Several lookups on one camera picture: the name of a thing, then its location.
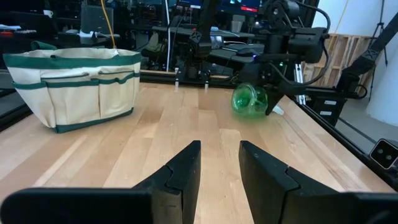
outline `computer monitor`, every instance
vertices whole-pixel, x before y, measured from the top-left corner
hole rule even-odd
[[[255,16],[259,10],[261,0],[222,0],[219,9],[221,12]]]

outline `wooden table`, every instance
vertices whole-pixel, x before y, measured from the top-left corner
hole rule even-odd
[[[141,84],[132,115],[65,134],[29,116],[0,133],[0,200],[31,186],[132,187],[195,139],[202,142],[196,223],[252,223],[238,149],[251,141],[339,191],[394,192],[294,102],[242,120],[232,90]]]

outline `green plastic cup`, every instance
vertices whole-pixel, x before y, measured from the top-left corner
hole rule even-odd
[[[232,109],[244,116],[265,116],[268,98],[265,89],[248,83],[240,84],[232,94]]]

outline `wooden crate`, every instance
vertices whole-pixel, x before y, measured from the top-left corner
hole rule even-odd
[[[371,41],[371,37],[361,37],[353,35],[339,35],[332,34],[329,39],[325,41],[326,48],[330,55],[330,66],[326,74],[315,82],[315,86],[336,86],[340,79],[341,72],[344,68],[350,66],[367,48]],[[323,54],[321,60],[316,64],[303,63],[304,81],[310,81],[320,74],[320,71],[325,66],[326,56]],[[371,81],[373,71],[361,76],[360,84],[368,86]]]

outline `bag handle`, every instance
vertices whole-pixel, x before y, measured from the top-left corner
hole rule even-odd
[[[30,43],[32,50],[57,50],[57,47],[51,44],[46,44],[40,41],[32,41]]]

